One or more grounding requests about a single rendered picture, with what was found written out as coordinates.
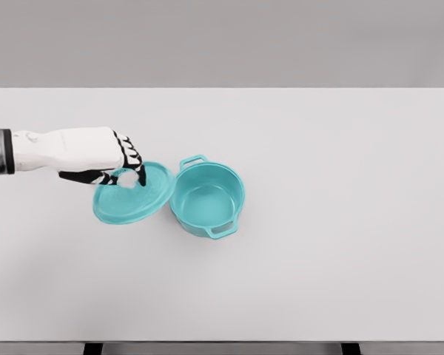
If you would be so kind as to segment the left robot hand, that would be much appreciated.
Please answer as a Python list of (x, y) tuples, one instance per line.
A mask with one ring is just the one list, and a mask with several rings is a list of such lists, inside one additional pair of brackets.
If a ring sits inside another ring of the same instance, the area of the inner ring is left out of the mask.
[(119, 177), (113, 172), (129, 169), (147, 184), (143, 159), (126, 135), (109, 127), (62, 129), (52, 132), (50, 166), (58, 176), (73, 182), (115, 186)]

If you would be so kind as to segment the teal pot lid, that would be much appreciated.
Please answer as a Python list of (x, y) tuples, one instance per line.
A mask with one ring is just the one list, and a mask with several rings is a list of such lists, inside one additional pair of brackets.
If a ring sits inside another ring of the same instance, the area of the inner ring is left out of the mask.
[(143, 220), (160, 210), (175, 188), (175, 175), (165, 166), (146, 162), (147, 184), (132, 188), (100, 185), (92, 201), (94, 215), (103, 223), (124, 225)]

